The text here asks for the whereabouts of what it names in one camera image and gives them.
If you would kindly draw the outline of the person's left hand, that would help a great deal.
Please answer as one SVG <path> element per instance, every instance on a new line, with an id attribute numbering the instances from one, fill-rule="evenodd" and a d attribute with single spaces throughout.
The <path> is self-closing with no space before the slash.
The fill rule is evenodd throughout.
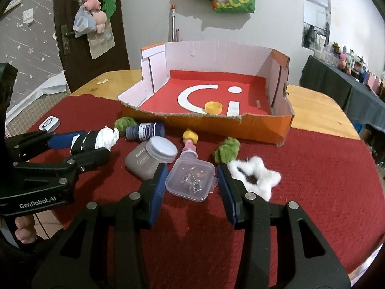
<path id="1" fill-rule="evenodd" d="M 16 237 L 23 244 L 31 244 L 37 239 L 37 231 L 35 229 L 35 219 L 33 215 L 24 217 L 17 217 L 15 219 L 16 224 Z"/>

